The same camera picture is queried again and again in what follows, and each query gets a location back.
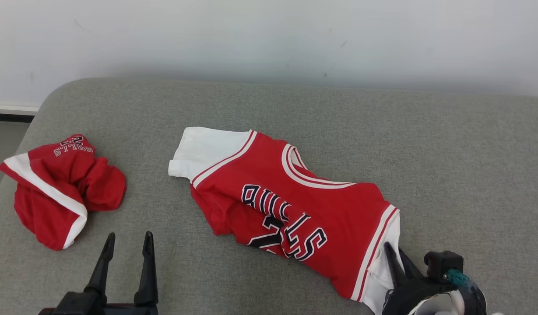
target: gray table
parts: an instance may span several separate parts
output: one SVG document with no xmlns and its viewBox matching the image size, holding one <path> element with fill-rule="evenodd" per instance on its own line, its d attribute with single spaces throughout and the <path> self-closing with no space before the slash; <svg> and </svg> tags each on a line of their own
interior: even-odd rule
<svg viewBox="0 0 538 315">
<path fill-rule="evenodd" d="M 297 146 L 321 177 L 377 183 L 402 211 L 409 257 L 455 251 L 491 312 L 538 314 L 538 98 L 112 78 L 53 92 L 18 151 L 82 133 L 127 175 L 125 200 L 53 252 L 20 223 L 5 178 L 0 314 L 83 289 L 111 231 L 107 295 L 131 301 L 147 230 L 162 314 L 369 314 L 301 263 L 212 234 L 189 183 L 167 175 L 188 126 L 252 128 Z"/>
</svg>

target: black baseboard strip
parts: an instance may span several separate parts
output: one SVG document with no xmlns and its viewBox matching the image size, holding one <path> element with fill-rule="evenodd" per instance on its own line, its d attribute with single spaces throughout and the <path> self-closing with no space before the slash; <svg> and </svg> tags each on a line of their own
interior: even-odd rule
<svg viewBox="0 0 538 315">
<path fill-rule="evenodd" d="M 0 122 L 31 123 L 32 120 L 31 115 L 0 114 Z"/>
</svg>

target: white wall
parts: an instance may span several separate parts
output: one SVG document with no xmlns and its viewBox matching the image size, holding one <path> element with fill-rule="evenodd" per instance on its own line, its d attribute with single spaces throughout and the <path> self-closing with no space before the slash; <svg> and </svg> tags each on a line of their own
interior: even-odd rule
<svg viewBox="0 0 538 315">
<path fill-rule="evenodd" d="M 538 95 L 538 0 L 0 0 L 0 104 L 124 74 Z"/>
</svg>

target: basketball jersey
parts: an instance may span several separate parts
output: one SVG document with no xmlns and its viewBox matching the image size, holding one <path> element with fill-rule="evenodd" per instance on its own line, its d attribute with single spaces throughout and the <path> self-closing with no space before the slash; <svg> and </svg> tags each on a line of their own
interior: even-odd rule
<svg viewBox="0 0 538 315">
<path fill-rule="evenodd" d="M 381 314 L 393 289 L 383 243 L 397 251 L 399 211 L 375 184 L 319 178 L 295 147 L 259 132 L 202 127 L 185 129 L 169 175 L 191 181 L 215 235 L 302 261 Z"/>
</svg>

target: clothing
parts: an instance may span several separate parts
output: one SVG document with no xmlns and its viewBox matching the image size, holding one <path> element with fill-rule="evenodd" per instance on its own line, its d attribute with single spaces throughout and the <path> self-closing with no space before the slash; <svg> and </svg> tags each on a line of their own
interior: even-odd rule
<svg viewBox="0 0 538 315">
<path fill-rule="evenodd" d="M 88 211 L 119 207 L 127 189 L 125 175 L 95 158 L 81 134 L 12 156 L 0 170 L 18 182 L 14 209 L 22 224 L 43 245 L 60 251 L 74 243 Z"/>
<path fill-rule="evenodd" d="M 169 175 L 191 180 L 216 235 L 294 257 L 381 314 L 393 288 L 383 243 L 399 257 L 399 211 L 375 184 L 319 178 L 295 147 L 259 132 L 201 127 L 185 129 Z"/>
</svg>

